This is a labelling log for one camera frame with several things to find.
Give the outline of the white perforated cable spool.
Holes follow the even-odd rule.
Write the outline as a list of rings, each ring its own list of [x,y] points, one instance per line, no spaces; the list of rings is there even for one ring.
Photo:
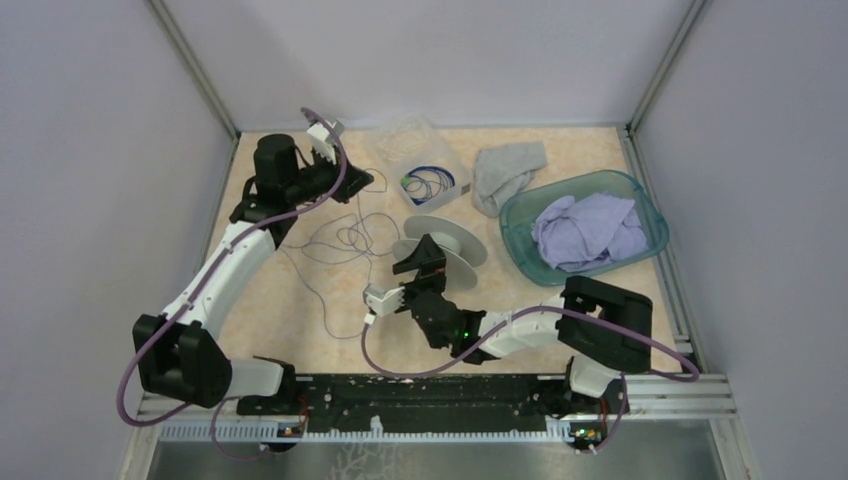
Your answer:
[[[462,225],[435,215],[412,215],[404,222],[404,238],[392,245],[396,261],[408,257],[425,234],[429,234],[446,257],[447,289],[467,291],[478,284],[475,268],[488,259],[483,242]]]

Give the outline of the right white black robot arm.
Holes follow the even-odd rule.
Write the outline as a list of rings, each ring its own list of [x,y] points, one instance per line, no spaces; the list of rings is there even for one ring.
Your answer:
[[[639,293],[585,276],[567,279],[548,300],[509,312],[467,310],[444,296],[455,272],[454,252],[431,235],[392,247],[396,274],[414,278],[393,290],[397,312],[407,311],[430,347],[479,365],[525,349],[563,344],[574,350],[563,398],[590,411],[609,383],[651,367],[653,303]]]

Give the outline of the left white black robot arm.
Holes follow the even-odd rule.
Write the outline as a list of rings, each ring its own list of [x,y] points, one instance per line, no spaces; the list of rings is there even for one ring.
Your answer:
[[[203,408],[245,396],[259,396],[277,414],[297,406],[300,388],[287,379],[291,365],[231,360],[217,338],[245,287],[297,219],[327,200],[348,202],[373,180],[347,159],[337,133],[314,125],[308,137],[309,161],[290,135],[258,141],[255,173],[245,181],[212,256],[161,313],[135,322],[134,363],[145,392]]]

